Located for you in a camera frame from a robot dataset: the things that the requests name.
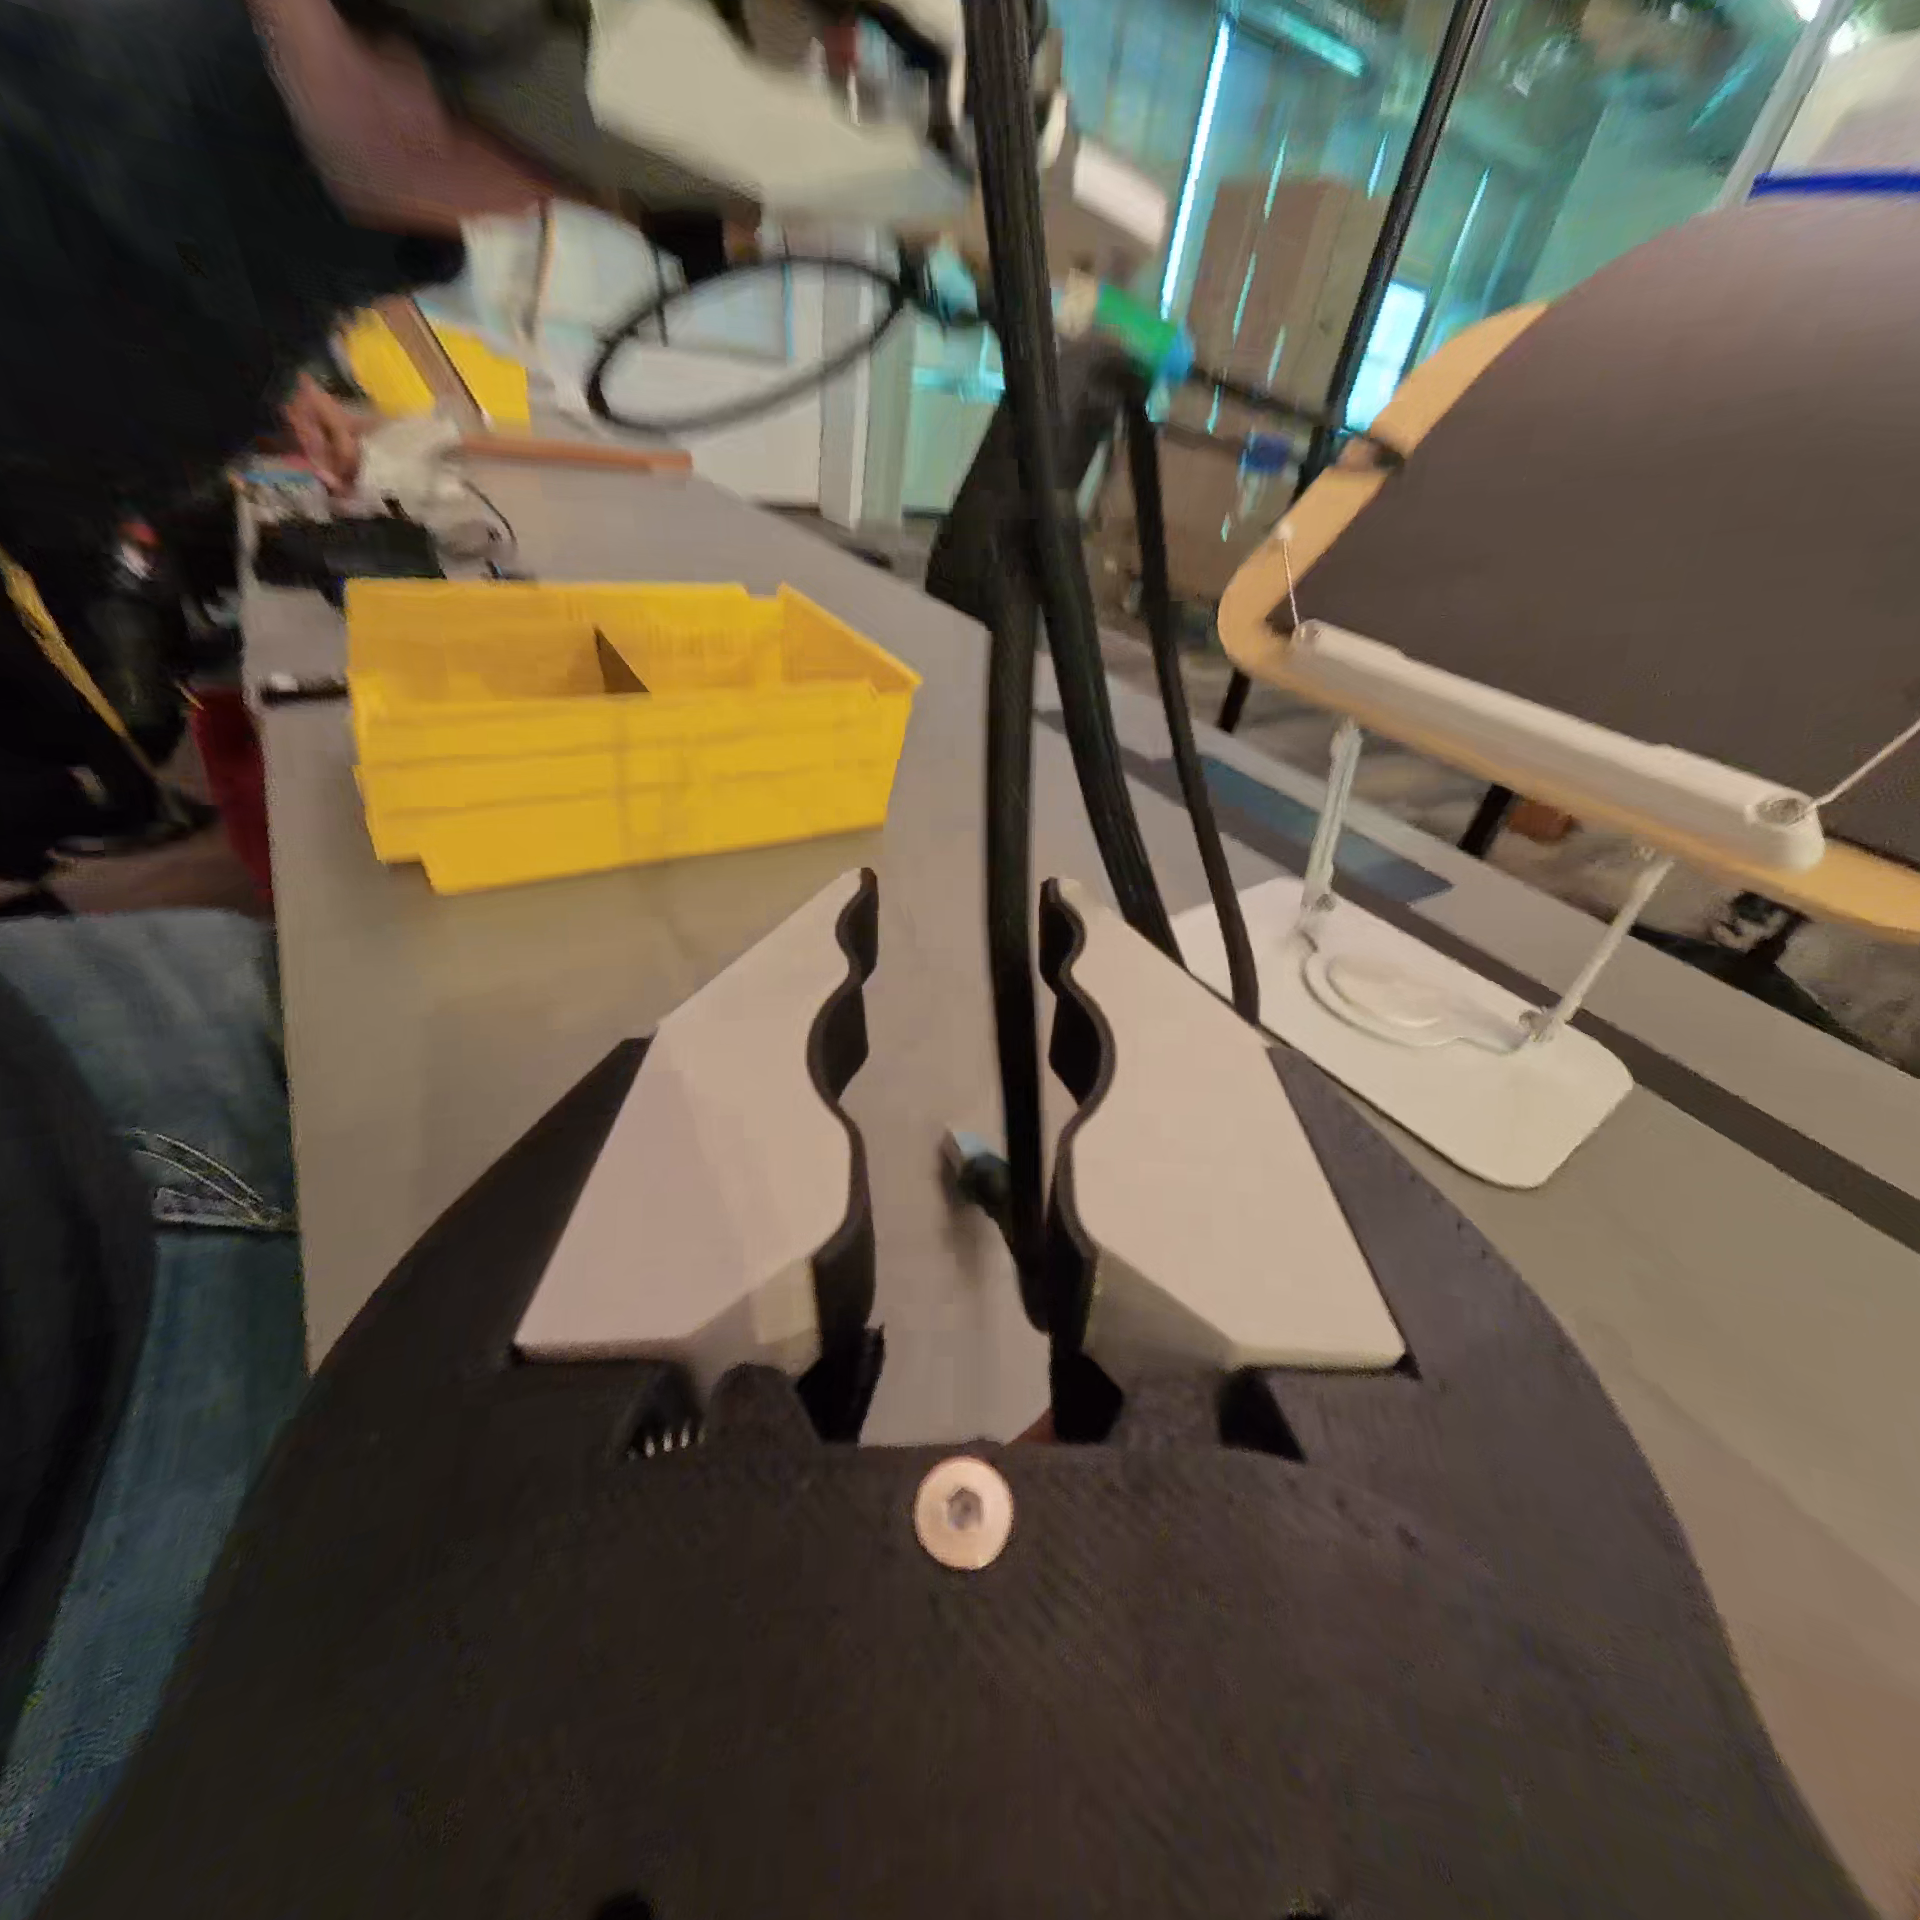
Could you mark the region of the small yellow bin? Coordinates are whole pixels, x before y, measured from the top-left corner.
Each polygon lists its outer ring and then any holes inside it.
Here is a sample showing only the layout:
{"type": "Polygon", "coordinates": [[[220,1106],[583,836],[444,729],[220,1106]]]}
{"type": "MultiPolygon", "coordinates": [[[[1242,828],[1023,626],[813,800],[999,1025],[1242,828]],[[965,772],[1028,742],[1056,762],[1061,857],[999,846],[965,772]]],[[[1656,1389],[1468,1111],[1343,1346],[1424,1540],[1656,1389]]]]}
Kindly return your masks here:
{"type": "Polygon", "coordinates": [[[350,318],[334,350],[352,389],[384,418],[444,416],[461,430],[526,430],[531,377],[480,334],[440,326],[416,300],[387,300],[350,318]]]}

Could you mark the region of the black pole stand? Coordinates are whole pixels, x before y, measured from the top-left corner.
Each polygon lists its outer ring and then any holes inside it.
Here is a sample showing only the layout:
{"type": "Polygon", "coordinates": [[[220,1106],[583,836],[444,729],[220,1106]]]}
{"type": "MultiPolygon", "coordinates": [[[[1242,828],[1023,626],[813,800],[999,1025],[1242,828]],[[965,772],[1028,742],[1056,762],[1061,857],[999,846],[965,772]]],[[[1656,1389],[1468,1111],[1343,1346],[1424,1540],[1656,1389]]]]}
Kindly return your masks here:
{"type": "Polygon", "coordinates": [[[1432,157],[1437,156],[1451,108],[1492,9],[1492,2],[1453,2],[1447,14],[1447,29],[1437,44],[1428,82],[1407,132],[1402,166],[1386,199],[1383,220],[1364,260],[1348,322],[1340,337],[1340,350],[1328,378],[1328,396],[1322,404],[1318,420],[1311,428],[1307,452],[1303,457],[1300,488],[1307,488],[1310,482],[1328,468],[1340,444],[1348,437],[1348,409],[1360,361],[1374,337],[1386,288],[1402,260],[1413,215],[1432,169],[1432,157]]]}

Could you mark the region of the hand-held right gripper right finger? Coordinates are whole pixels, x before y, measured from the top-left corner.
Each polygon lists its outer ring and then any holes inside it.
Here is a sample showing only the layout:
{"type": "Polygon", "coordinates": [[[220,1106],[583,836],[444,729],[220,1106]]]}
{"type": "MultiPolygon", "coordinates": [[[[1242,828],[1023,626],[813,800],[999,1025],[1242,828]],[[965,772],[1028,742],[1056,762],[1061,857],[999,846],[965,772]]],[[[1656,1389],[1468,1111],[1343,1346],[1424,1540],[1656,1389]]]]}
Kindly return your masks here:
{"type": "Polygon", "coordinates": [[[1092,890],[1039,890],[1048,1422],[1100,1442],[1166,1376],[1419,1376],[1260,1023],[1092,890]]]}

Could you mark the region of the large cardboard box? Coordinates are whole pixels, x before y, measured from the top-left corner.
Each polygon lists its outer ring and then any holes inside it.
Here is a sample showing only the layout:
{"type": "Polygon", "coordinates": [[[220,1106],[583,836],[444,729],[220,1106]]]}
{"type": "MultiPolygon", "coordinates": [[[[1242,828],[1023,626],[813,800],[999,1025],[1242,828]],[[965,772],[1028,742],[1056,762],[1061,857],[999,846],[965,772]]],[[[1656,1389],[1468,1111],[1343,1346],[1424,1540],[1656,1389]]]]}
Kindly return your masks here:
{"type": "Polygon", "coordinates": [[[1322,402],[1386,205],[1331,176],[1223,180],[1187,308],[1196,362],[1246,389],[1322,402]]]}

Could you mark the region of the yellow plastic bin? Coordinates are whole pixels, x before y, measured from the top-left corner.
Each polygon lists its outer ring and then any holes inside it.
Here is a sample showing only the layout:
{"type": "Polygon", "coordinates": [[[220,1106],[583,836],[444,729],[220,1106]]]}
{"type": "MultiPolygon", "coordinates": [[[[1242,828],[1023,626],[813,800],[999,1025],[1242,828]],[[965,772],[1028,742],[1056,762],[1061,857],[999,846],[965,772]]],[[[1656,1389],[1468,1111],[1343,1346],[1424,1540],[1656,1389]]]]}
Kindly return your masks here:
{"type": "Polygon", "coordinates": [[[343,618],[372,853],[440,895],[877,828],[922,688],[789,584],[370,581],[343,618]]]}

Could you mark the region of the wooden-edged black board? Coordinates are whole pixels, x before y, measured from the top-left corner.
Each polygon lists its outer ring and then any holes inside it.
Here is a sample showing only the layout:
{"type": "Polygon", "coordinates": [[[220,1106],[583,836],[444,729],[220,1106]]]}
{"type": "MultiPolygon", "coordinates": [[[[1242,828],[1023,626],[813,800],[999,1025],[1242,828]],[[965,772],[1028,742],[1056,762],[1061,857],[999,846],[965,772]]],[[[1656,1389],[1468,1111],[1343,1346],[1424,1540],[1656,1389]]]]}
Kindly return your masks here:
{"type": "Polygon", "coordinates": [[[1471,329],[1239,566],[1230,661],[1915,943],[1915,220],[1818,177],[1471,329]]]}

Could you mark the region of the person's left hand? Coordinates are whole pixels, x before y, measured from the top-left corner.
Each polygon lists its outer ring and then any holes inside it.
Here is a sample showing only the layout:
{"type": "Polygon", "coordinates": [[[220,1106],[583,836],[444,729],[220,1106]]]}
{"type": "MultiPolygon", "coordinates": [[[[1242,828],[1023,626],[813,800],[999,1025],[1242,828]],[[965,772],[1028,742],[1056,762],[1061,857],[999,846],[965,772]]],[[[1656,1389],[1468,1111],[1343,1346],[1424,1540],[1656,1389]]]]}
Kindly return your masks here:
{"type": "Polygon", "coordinates": [[[278,96],[328,194],[364,225],[456,236],[540,209],[554,176],[446,105],[411,44],[332,2],[250,2],[278,96]]]}

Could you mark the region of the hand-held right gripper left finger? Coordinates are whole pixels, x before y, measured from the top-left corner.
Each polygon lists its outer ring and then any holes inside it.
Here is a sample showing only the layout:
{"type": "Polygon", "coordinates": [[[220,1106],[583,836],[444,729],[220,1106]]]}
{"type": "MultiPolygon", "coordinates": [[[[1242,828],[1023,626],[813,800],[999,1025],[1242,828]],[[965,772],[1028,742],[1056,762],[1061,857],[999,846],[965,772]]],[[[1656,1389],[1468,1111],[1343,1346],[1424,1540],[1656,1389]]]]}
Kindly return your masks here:
{"type": "Polygon", "coordinates": [[[691,1408],[764,1367],[822,1440],[859,1438],[883,1332],[845,1092],[877,918],[875,870],[845,870],[659,1023],[520,1312],[520,1360],[654,1362],[691,1408]]]}

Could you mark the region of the person's jeans leg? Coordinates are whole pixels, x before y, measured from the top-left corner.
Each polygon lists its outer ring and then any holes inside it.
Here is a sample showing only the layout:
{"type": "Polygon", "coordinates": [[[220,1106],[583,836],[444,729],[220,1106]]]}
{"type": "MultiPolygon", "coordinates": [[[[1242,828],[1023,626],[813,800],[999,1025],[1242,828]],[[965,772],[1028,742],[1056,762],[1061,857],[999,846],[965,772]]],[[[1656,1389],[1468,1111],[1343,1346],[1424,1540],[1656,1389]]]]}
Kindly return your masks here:
{"type": "Polygon", "coordinates": [[[5,921],[150,1201],[150,1318],[86,1538],[5,1750],[5,1914],[35,1914],[143,1743],[228,1529],[303,1392],[275,937],[210,910],[5,921]]]}

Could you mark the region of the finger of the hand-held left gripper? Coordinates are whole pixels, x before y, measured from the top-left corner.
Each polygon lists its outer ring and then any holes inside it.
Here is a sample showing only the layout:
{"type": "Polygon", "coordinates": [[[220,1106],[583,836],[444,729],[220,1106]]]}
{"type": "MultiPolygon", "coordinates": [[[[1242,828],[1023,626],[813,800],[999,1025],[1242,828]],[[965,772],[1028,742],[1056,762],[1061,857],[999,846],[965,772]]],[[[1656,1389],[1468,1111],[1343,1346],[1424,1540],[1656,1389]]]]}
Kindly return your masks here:
{"type": "Polygon", "coordinates": [[[840,85],[762,57],[715,5],[594,5],[586,97],[619,156],[780,221],[944,228],[973,197],[930,108],[856,118],[840,85]]]}

